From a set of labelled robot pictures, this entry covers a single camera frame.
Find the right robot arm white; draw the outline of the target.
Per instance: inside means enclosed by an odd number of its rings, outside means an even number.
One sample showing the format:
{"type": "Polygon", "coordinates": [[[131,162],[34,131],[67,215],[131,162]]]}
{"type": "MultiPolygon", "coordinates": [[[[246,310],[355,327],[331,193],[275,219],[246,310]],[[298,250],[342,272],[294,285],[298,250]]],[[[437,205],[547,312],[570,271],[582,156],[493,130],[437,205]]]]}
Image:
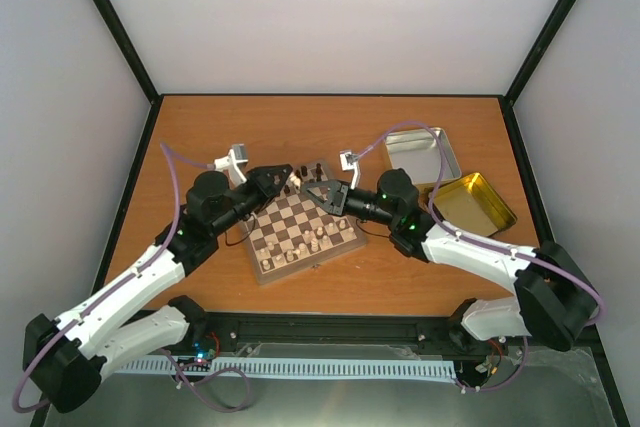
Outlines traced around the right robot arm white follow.
{"type": "Polygon", "coordinates": [[[339,180],[305,183],[301,191],[328,214],[386,226],[406,257],[461,269],[510,292],[458,309],[462,332],[478,341],[523,336],[564,352],[602,311],[599,294],[561,245],[518,246],[456,227],[420,206],[418,189],[402,169],[383,173],[375,191],[339,180]]]}

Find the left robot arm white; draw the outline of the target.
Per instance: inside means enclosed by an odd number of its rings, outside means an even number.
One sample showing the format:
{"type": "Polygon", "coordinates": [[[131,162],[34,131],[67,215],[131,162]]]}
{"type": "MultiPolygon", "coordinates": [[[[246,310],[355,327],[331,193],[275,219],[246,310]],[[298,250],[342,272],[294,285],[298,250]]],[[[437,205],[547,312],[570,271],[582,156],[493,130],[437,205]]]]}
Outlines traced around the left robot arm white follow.
{"type": "Polygon", "coordinates": [[[172,222],[141,257],[101,290],[53,319],[43,314],[25,328],[23,379],[32,381],[61,413],[84,404],[112,373],[164,346],[201,347],[208,325],[190,299],[177,300],[147,320],[132,316],[181,282],[219,248],[218,238],[269,205],[293,168],[249,170],[237,187],[219,171],[198,175],[175,207],[172,222]]]}

